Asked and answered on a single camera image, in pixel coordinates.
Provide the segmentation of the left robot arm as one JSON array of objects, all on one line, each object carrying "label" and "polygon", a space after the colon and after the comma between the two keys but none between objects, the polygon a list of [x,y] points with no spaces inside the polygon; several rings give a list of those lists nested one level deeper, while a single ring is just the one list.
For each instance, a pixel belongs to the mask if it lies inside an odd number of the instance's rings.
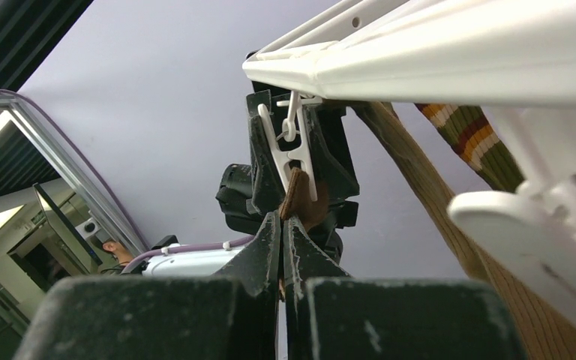
[{"label": "left robot arm", "polygon": [[[266,106],[278,131],[287,117],[289,99],[289,91],[271,85],[259,85],[246,97],[251,163],[229,165],[216,194],[226,225],[245,237],[190,245],[179,244],[171,235],[154,247],[155,254],[139,265],[138,272],[149,276],[210,275],[252,240],[265,214],[275,210],[285,196],[257,107]],[[347,111],[342,106],[314,104],[310,99],[302,103],[315,178],[325,182],[329,195],[328,215],[309,235],[333,260],[339,261],[343,242],[337,231],[356,225],[359,205],[351,197],[360,192],[342,123]]]}]

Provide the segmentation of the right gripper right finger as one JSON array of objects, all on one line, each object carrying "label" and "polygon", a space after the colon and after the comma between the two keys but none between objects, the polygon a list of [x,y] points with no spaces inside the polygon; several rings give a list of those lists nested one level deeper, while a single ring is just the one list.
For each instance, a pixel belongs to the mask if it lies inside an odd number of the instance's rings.
[{"label": "right gripper right finger", "polygon": [[458,279],[350,276],[308,237],[283,223],[290,359],[524,359],[500,297]]}]

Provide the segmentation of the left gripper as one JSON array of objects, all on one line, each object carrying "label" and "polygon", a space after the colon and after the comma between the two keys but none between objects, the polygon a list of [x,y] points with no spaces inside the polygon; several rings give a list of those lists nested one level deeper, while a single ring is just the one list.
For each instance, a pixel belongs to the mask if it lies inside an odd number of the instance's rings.
[{"label": "left gripper", "polygon": [[[226,225],[254,235],[266,213],[282,203],[285,190],[269,148],[258,106],[271,109],[270,90],[246,97],[251,166],[233,163],[224,170],[215,196]],[[335,262],[344,249],[338,229],[356,225],[359,204],[346,199],[360,194],[359,182],[344,130],[341,107],[308,105],[304,108],[315,179],[327,185],[330,206],[325,220],[308,232],[313,242]]]}]

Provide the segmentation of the white plastic clip hanger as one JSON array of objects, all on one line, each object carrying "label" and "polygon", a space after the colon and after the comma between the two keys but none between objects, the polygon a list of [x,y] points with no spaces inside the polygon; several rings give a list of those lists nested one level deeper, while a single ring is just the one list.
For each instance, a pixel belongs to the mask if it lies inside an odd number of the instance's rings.
[{"label": "white plastic clip hanger", "polygon": [[576,1],[342,1],[242,68],[330,100],[576,109]]}]

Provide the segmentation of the tan brown sock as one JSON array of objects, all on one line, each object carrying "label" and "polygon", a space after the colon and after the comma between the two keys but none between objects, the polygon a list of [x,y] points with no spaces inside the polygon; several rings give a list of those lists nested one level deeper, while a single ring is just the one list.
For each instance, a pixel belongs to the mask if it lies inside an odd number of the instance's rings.
[{"label": "tan brown sock", "polygon": [[390,103],[354,106],[461,268],[506,303],[531,359],[576,359],[576,109],[482,109],[523,176],[455,194]]}]

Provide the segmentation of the green striped sock right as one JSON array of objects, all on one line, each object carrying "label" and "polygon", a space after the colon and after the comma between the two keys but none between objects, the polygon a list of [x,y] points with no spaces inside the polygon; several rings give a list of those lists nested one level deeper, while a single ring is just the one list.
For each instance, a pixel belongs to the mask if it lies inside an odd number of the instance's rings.
[{"label": "green striped sock right", "polygon": [[524,177],[479,106],[417,103],[452,151],[495,191],[513,192]]}]

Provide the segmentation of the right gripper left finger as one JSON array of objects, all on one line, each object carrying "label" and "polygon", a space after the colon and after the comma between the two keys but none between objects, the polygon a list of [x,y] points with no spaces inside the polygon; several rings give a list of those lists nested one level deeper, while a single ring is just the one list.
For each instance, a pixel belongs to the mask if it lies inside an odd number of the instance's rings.
[{"label": "right gripper left finger", "polygon": [[275,359],[281,219],[214,274],[68,277],[46,294],[16,359]]}]

